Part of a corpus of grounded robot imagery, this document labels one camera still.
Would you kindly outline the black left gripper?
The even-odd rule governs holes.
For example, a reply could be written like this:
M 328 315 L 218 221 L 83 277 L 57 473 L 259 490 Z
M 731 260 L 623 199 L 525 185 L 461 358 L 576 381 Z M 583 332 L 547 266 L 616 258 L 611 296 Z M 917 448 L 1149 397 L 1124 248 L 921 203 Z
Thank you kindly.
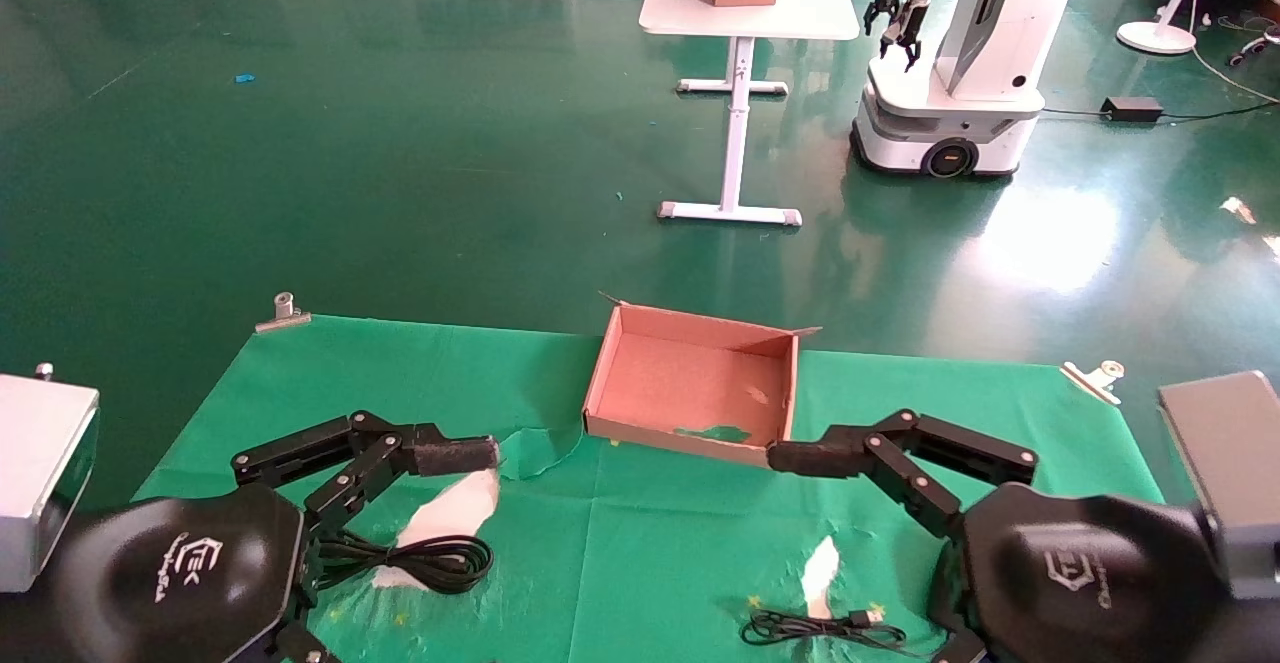
M 283 662 L 303 518 L 310 535 L 332 536 L 406 475 L 494 470 L 499 458 L 492 436 L 356 411 L 233 454 L 233 493 L 86 516 L 45 570 L 45 658 Z M 329 470 L 305 517 L 269 489 Z

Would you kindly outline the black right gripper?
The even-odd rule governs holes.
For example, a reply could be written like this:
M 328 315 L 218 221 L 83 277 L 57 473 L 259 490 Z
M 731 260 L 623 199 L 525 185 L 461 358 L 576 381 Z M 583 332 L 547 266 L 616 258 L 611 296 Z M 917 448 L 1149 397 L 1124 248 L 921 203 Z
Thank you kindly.
M 919 461 L 1000 485 L 961 513 Z M 768 445 L 768 466 L 872 481 L 946 539 L 928 616 L 934 662 L 1275 662 L 1276 598 L 1240 598 L 1210 517 L 1124 497 L 1050 497 L 1036 454 L 901 410 L 832 425 L 815 442 Z

